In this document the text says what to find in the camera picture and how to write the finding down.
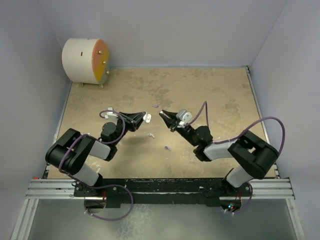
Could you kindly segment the white charging case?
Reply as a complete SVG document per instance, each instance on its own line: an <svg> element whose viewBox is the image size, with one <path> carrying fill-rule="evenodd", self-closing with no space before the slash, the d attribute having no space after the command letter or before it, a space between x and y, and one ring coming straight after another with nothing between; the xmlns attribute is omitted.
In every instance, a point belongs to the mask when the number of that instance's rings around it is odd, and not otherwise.
<svg viewBox="0 0 320 240"><path fill-rule="evenodd" d="M149 113L146 113L144 116L143 116L143 121L146 122L147 124L151 122L151 118L152 118L152 115L149 114Z"/></svg>

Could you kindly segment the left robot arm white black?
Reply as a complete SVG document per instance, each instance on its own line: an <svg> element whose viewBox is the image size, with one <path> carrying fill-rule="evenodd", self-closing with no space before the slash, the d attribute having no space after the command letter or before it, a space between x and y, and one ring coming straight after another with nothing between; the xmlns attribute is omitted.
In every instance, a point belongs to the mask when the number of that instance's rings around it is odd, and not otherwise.
<svg viewBox="0 0 320 240"><path fill-rule="evenodd" d="M103 191L103 177L86 164L87 157L110 161L117 153L117 144L127 132L135 132L143 122L149 123L151 115L115 112L112 108L102 111L99 116L106 119L100 137L80 133L69 128L47 151L45 161L59 172L76 181L77 191L98 196Z"/></svg>

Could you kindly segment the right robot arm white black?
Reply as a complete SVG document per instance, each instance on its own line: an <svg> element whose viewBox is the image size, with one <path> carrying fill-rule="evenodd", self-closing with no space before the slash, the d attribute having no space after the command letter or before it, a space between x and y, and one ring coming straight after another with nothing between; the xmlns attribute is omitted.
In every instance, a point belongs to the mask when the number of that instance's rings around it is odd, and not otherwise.
<svg viewBox="0 0 320 240"><path fill-rule="evenodd" d="M252 179L263 179L278 159L281 151L245 129L233 139L214 141L207 125L193 128L186 123L190 113L162 110L159 116L171 132L177 132L194 147L193 153L201 162L234 158L238 167L231 169L221 181L223 192L235 195L240 187Z"/></svg>

